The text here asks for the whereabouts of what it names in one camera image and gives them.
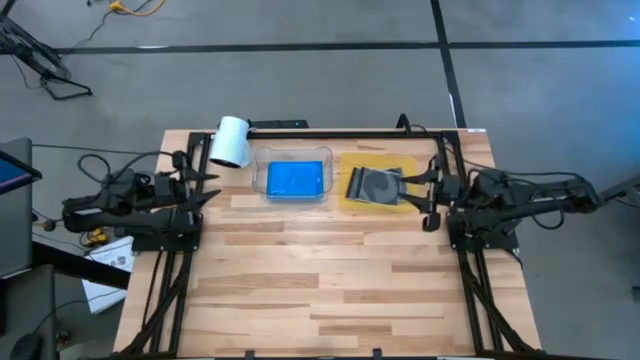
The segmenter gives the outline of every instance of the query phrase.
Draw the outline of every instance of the computer screen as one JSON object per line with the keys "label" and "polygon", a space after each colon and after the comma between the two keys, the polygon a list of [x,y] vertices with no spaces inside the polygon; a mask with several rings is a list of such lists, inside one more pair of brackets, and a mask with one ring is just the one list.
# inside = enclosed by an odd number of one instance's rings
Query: computer screen
{"label": "computer screen", "polygon": [[42,174],[39,171],[0,151],[0,194],[31,184],[41,178]]}

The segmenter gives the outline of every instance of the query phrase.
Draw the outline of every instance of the black cable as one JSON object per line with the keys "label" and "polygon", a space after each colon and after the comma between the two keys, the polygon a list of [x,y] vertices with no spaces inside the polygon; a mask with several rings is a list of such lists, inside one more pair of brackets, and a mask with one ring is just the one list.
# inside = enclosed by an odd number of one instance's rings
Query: black cable
{"label": "black cable", "polygon": [[[147,4],[150,3],[151,1],[153,1],[153,0],[145,1],[144,3],[142,3],[142,5],[138,6],[137,9],[133,10],[133,12],[138,12],[138,11],[142,10],[142,8],[147,6]],[[118,14],[118,15],[131,15],[130,13],[125,12],[125,11],[121,11],[121,10],[115,10],[115,13]]]}
{"label": "black cable", "polygon": [[122,176],[122,174],[131,167],[131,165],[135,164],[136,162],[144,159],[147,156],[155,156],[155,155],[167,155],[167,156],[172,156],[173,154],[171,154],[170,152],[166,152],[166,151],[149,151],[146,153],[142,153],[136,157],[134,157],[133,159],[131,159],[128,163],[126,163],[122,169],[120,169],[111,179],[112,182],[115,182],[116,180],[118,180],[118,178],[120,176]]}
{"label": "black cable", "polygon": [[107,168],[107,172],[105,173],[105,177],[109,176],[111,174],[111,166],[109,165],[109,162],[107,160],[105,160],[105,158],[103,158],[100,155],[96,155],[96,154],[84,154],[80,157],[80,159],[78,159],[78,170],[80,170],[81,173],[83,173],[84,175],[86,175],[89,179],[97,182],[97,183],[102,183],[102,180],[98,179],[97,177],[91,175],[87,170],[85,170],[84,166],[82,166],[82,162],[85,159],[89,159],[89,158],[93,158],[93,159],[97,159],[100,162],[102,162],[104,164],[104,166]]}
{"label": "black cable", "polygon": [[524,268],[524,265],[522,264],[522,259],[520,259],[520,256],[516,255],[516,253],[514,253],[512,250],[509,250],[509,249],[504,249],[504,251],[506,251],[507,254],[511,255],[514,259],[516,259],[518,264],[520,264],[521,269]]}
{"label": "black cable", "polygon": [[638,206],[638,205],[633,205],[633,204],[630,204],[630,203],[628,203],[626,201],[623,201],[623,200],[620,200],[620,199],[613,199],[613,200],[619,202],[622,205],[627,205],[627,206],[632,207],[634,209],[640,209],[640,206]]}
{"label": "black cable", "polygon": [[60,219],[53,219],[53,218],[50,218],[50,217],[48,217],[48,216],[44,215],[43,213],[41,213],[40,211],[36,210],[35,208],[31,208],[31,211],[33,211],[34,213],[36,213],[36,215],[38,215],[38,216],[40,216],[40,217],[43,217],[43,218],[45,218],[46,220],[53,221],[53,222],[55,222],[55,223],[59,223],[60,221],[62,221],[62,218],[60,218]]}
{"label": "black cable", "polygon": [[[451,153],[453,153],[455,155],[455,152],[452,149],[446,148],[445,149]],[[509,174],[509,175],[519,175],[519,176],[553,176],[553,175],[566,175],[566,176],[573,176],[576,177],[578,179],[584,180],[586,181],[581,175],[576,174],[576,173],[572,173],[572,172],[563,172],[563,171],[557,171],[557,172],[539,172],[539,173],[520,173],[520,172],[514,172],[514,171],[506,171],[506,170],[501,170],[501,169],[496,169],[490,166],[486,166],[486,165],[482,165],[482,164],[478,164],[475,163],[473,161],[469,161],[465,158],[462,158],[462,161],[464,161],[467,164],[470,165],[474,165],[477,166],[479,168],[483,168],[483,169],[488,169],[488,170],[496,170],[505,174]],[[469,170],[467,175],[471,174],[471,171],[473,171],[474,169]],[[560,220],[558,221],[558,223],[556,225],[545,225],[543,223],[540,222],[540,220],[538,220],[538,218],[535,215],[532,215],[531,218],[533,219],[533,221],[536,223],[536,225],[540,226],[541,228],[545,229],[545,230],[556,230],[558,228],[560,228],[562,225],[564,225],[565,222],[565,213],[564,210],[562,209],[562,206],[560,205],[560,201],[558,200],[558,197],[549,193],[548,191],[546,191],[545,189],[543,189],[539,184],[536,184],[533,181],[530,180],[526,180],[526,179],[519,179],[519,178],[507,178],[506,179],[507,182],[519,182],[519,183],[524,183],[527,185],[531,185],[534,186],[535,188],[537,188],[540,192],[540,195],[548,195],[549,197],[551,197],[553,199],[553,201],[558,205],[558,211],[560,212]],[[470,182],[468,182],[467,184],[467,194],[465,195],[464,199],[466,199],[466,197],[468,197],[469,192],[470,192]]]}
{"label": "black cable", "polygon": [[94,37],[94,36],[95,36],[95,34],[98,32],[98,30],[100,30],[100,29],[104,26],[104,23],[105,23],[105,21],[107,20],[107,16],[109,16],[109,14],[111,14],[112,12],[113,12],[113,10],[110,10],[110,11],[106,12],[104,15],[102,15],[102,21],[100,21],[100,25],[98,25],[95,29],[93,29],[93,31],[91,32],[91,35],[89,35],[89,37],[88,37],[88,38],[86,38],[86,39],[82,39],[82,40],[78,41],[77,43],[75,43],[75,45],[73,45],[73,46],[71,47],[71,49],[69,49],[66,53],[64,53],[64,54],[60,57],[60,60],[62,61],[62,59],[64,59],[64,57],[65,57],[65,56],[70,55],[70,54],[73,52],[73,50],[75,50],[75,48],[76,48],[78,45],[80,45],[80,44],[82,44],[82,43],[89,42],[89,41],[93,40],[93,37]]}
{"label": "black cable", "polygon": [[[450,152],[450,153],[455,155],[455,152],[452,149],[449,149],[449,148],[445,148],[445,149],[447,149],[448,152]],[[505,174],[509,174],[509,175],[517,175],[517,176],[554,176],[554,175],[565,176],[566,175],[566,176],[573,176],[573,177],[581,179],[581,180],[585,180],[585,178],[582,177],[582,175],[574,173],[574,172],[552,171],[552,172],[537,172],[537,173],[521,173],[521,172],[497,169],[497,168],[494,168],[494,167],[491,167],[491,166],[478,164],[478,163],[475,163],[473,161],[467,160],[465,158],[462,158],[462,161],[466,162],[469,165],[477,166],[477,167],[480,167],[480,168],[483,168],[483,169],[487,169],[487,170],[497,170],[497,171],[501,171],[501,172],[503,172]]]}
{"label": "black cable", "polygon": [[[554,194],[546,191],[545,189],[543,189],[540,185],[534,183],[533,181],[530,180],[526,180],[526,179],[514,179],[514,178],[509,178],[507,180],[508,182],[516,182],[516,183],[523,183],[523,184],[527,184],[527,185],[531,185],[535,188],[537,188],[540,191],[541,195],[546,195],[549,196],[553,199],[553,201],[556,203],[556,205],[558,206],[558,211],[560,212],[560,221],[558,221],[558,223],[556,225],[545,225],[543,223],[540,222],[540,220],[538,220],[538,218],[535,215],[531,215],[531,218],[533,219],[533,222],[536,223],[536,225],[540,226],[541,228],[545,229],[545,230],[556,230],[559,229],[562,225],[564,225],[564,220],[565,220],[565,215],[564,215],[564,210],[562,209],[562,206],[560,205],[560,200],[558,200],[558,197],[555,196]],[[535,194],[531,197],[531,199],[529,199],[529,204],[533,203],[533,201],[535,200]]]}
{"label": "black cable", "polygon": [[427,130],[427,128],[425,128],[424,126],[420,125],[420,124],[411,124],[411,127],[415,126],[415,127],[419,127],[420,129],[422,129],[422,131],[428,133],[429,130]]}
{"label": "black cable", "polygon": [[42,318],[42,320],[40,320],[40,323],[38,324],[38,326],[36,326],[35,330],[32,331],[32,334],[35,334],[38,332],[38,330],[40,330],[40,327],[42,326],[42,324],[44,324],[44,322],[50,318],[51,316],[55,315],[56,311],[60,310],[61,308],[71,305],[71,304],[78,304],[78,303],[90,303],[95,299],[101,298],[101,297],[105,297],[105,296],[109,296],[109,295],[113,295],[115,293],[117,293],[118,291],[122,291],[122,289],[118,289],[118,290],[114,290],[112,292],[106,293],[106,294],[102,294],[102,295],[98,295],[98,296],[94,296],[91,299],[88,300],[73,300],[73,301],[67,301],[66,303],[57,306],[55,309],[53,309],[52,312],[48,313],[44,318]]}
{"label": "black cable", "polygon": [[20,75],[22,75],[22,81],[24,82],[24,87],[26,87],[29,90],[36,90],[36,89],[42,88],[42,85],[40,85],[40,86],[29,86],[29,83],[27,83],[27,76],[24,74],[24,71],[22,70],[22,67],[20,66],[20,64],[18,63],[16,58],[13,56],[13,54],[9,54],[9,57],[11,57],[11,60],[13,60],[13,62],[18,67],[18,71],[20,71]]}
{"label": "black cable", "polygon": [[151,284],[149,284],[149,294],[147,295],[147,303],[144,305],[144,313],[142,314],[142,329],[147,322],[147,314],[149,313],[149,304],[151,303],[151,294],[153,294],[153,288],[156,284],[156,275],[158,274],[158,266],[160,266],[160,259],[162,259],[162,251],[158,251],[158,257],[156,263],[153,265],[153,272],[151,275]]}
{"label": "black cable", "polygon": [[113,153],[113,154],[125,154],[125,155],[143,154],[137,151],[108,150],[108,149],[88,148],[88,147],[81,147],[81,146],[66,146],[66,145],[51,145],[51,144],[32,144],[31,146],[52,148],[52,149],[84,150],[84,151],[104,152],[104,153]]}

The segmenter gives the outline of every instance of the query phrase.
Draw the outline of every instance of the table leg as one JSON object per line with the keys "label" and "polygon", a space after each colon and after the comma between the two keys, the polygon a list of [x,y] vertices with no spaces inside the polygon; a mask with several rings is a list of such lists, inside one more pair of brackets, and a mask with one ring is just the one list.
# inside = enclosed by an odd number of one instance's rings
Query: table leg
{"label": "table leg", "polygon": [[126,290],[129,273],[118,268],[87,260],[54,247],[33,242],[32,267],[53,265],[56,272],[95,283]]}

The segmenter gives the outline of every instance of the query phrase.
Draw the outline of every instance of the concrete floor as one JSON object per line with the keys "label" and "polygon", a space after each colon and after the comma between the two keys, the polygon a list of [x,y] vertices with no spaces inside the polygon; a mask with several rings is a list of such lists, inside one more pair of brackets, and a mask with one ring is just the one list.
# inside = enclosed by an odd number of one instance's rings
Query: concrete floor
{"label": "concrete floor", "polygon": [[[640,4],[632,0],[441,3],[450,41],[640,39]],[[10,17],[41,41],[68,47],[86,38],[105,11],[104,0],[91,7],[18,0]],[[148,18],[110,16],[89,46],[435,41],[433,24],[427,0],[183,0],[168,1]],[[488,129],[499,167],[576,171],[599,189],[640,168],[640,49],[456,50],[452,56],[467,125]],[[37,143],[146,151],[159,147],[165,129],[212,128],[227,114],[303,118],[313,127],[386,127],[406,112],[427,127],[453,125],[438,50],[71,55],[65,61],[73,79],[96,96],[54,102],[42,90],[24,89],[15,64],[0,56],[0,141],[28,136]],[[34,150],[34,166],[44,174],[34,190],[38,210],[55,216],[61,200],[96,191],[75,167],[82,154]],[[107,155],[113,167],[129,158]],[[138,169],[152,170],[154,162],[146,159]],[[521,226],[525,277],[547,351],[639,357],[640,305],[630,294],[640,284],[638,215],[613,204],[569,216],[553,232]],[[76,241],[62,230],[53,236]],[[84,296],[78,280],[56,280],[59,303]],[[61,358],[106,355],[119,311],[90,317],[86,305],[62,310],[76,345]]]}

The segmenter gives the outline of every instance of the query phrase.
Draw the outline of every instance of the wooden table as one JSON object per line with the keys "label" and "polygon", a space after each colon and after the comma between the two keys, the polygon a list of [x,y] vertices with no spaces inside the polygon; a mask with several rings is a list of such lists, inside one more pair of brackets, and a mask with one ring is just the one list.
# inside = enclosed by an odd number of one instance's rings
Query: wooden table
{"label": "wooden table", "polygon": [[[162,150],[184,150],[188,134],[167,131]],[[466,159],[493,165],[486,133],[460,130],[460,137]],[[344,153],[410,155],[426,169],[437,151],[426,139],[252,140],[251,145],[254,151],[328,146],[336,182],[343,181]],[[157,169],[170,170],[170,159],[160,157]],[[251,171],[208,165],[220,178],[209,181],[205,191],[222,193],[203,209],[206,226],[193,258],[179,356],[242,356],[251,349],[257,356],[370,356],[378,347],[385,355],[474,354],[446,226],[422,232],[417,211],[342,213],[337,184],[320,205],[269,204],[251,189]],[[504,251],[485,253],[496,305],[526,342],[539,347],[520,265]],[[156,253],[136,259],[115,351],[140,330],[155,259]],[[479,315],[490,349],[481,306]],[[168,347],[172,309],[166,319],[161,350]]]}

